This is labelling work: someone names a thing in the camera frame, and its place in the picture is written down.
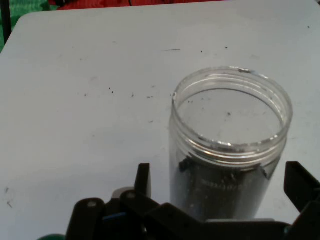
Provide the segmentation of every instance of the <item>clear plastic jar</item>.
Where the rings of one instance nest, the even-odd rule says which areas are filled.
[[[172,98],[171,202],[194,218],[253,218],[293,116],[275,81],[238,67],[200,70]]]

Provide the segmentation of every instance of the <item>green object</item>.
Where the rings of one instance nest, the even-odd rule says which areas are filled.
[[[43,236],[38,240],[65,240],[65,236],[61,234],[51,234],[51,235]]]
[[[12,29],[17,24],[20,17],[32,12],[43,12],[56,10],[56,6],[48,3],[48,0],[10,0],[11,26]],[[0,53],[4,48],[4,33],[2,28],[2,18],[0,17]]]

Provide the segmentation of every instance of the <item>white table surface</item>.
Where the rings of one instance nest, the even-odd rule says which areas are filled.
[[[64,234],[77,201],[107,202],[133,185],[138,163],[151,163],[152,197],[169,201],[170,94],[216,66],[254,69],[291,96],[287,146],[257,217],[292,223],[285,162],[320,179],[319,42],[313,0],[24,16],[0,55],[1,239]]]

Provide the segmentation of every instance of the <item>red fabric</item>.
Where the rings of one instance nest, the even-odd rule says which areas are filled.
[[[131,0],[132,6],[215,2],[223,0]],[[129,0],[72,0],[58,10],[129,7]]]

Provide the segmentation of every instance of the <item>green background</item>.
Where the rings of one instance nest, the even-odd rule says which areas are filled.
[[[32,12],[52,11],[57,9],[56,6],[49,5],[47,0],[10,0],[9,2],[12,29],[17,24],[19,18],[25,14]],[[0,52],[5,45],[2,27],[2,17],[0,17]]]

